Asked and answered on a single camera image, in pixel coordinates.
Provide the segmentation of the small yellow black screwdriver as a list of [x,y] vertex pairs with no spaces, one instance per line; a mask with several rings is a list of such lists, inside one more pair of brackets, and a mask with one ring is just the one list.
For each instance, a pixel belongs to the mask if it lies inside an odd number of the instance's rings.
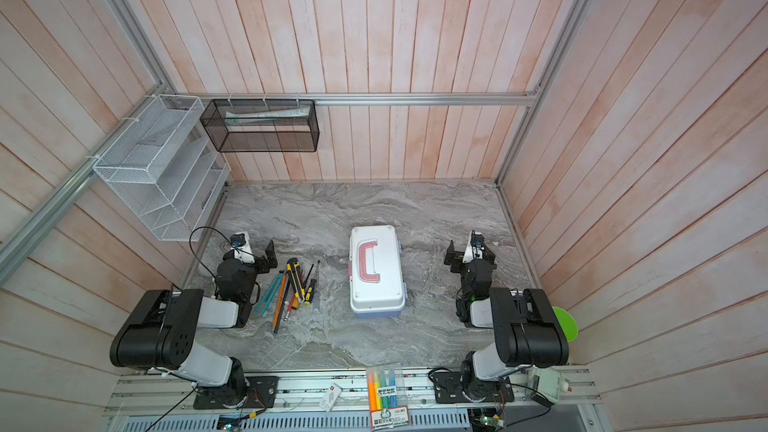
[[307,274],[306,280],[305,280],[305,299],[304,304],[310,305],[315,297],[315,289],[317,284],[316,276],[313,274],[313,270],[315,268],[315,264],[312,264],[310,267],[310,271]]

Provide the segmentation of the white blue tool box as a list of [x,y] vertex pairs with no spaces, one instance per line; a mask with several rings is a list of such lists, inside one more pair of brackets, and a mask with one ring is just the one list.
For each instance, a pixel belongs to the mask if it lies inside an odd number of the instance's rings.
[[392,317],[403,311],[407,288],[401,245],[393,226],[351,230],[348,275],[350,308],[358,318]]

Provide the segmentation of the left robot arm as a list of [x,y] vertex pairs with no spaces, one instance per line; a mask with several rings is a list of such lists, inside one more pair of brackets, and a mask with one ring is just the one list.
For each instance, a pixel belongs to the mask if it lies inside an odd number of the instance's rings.
[[195,336],[200,329],[244,327],[257,277],[277,268],[278,261],[273,242],[261,256],[253,255],[245,234],[233,235],[230,244],[214,275],[214,296],[202,289],[145,292],[113,339],[114,366],[167,372],[196,384],[225,408],[246,402],[249,384],[241,361],[205,347]]

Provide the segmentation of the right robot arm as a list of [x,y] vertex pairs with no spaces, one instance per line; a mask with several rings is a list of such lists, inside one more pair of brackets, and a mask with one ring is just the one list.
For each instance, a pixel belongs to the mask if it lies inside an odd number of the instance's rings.
[[546,293],[537,288],[512,290],[492,285],[495,254],[473,236],[463,252],[450,244],[444,264],[460,276],[456,315],[468,328],[489,329],[493,342],[467,354],[461,364],[460,390],[471,401],[501,399],[511,393],[507,378],[526,374],[522,389],[534,402],[551,407],[568,389],[551,367],[567,364],[569,342]]

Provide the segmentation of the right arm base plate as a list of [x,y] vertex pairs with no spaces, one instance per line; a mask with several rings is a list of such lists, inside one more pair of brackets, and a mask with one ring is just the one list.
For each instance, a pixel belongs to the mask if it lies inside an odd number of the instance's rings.
[[471,373],[436,368],[427,373],[433,384],[438,404],[513,402],[514,393],[508,382],[482,381]]

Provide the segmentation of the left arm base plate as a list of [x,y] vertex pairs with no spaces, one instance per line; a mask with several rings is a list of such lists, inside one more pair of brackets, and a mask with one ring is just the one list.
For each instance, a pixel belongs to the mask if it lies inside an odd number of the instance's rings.
[[278,382],[277,376],[246,375],[242,382],[201,387],[196,392],[193,409],[269,409],[274,406]]

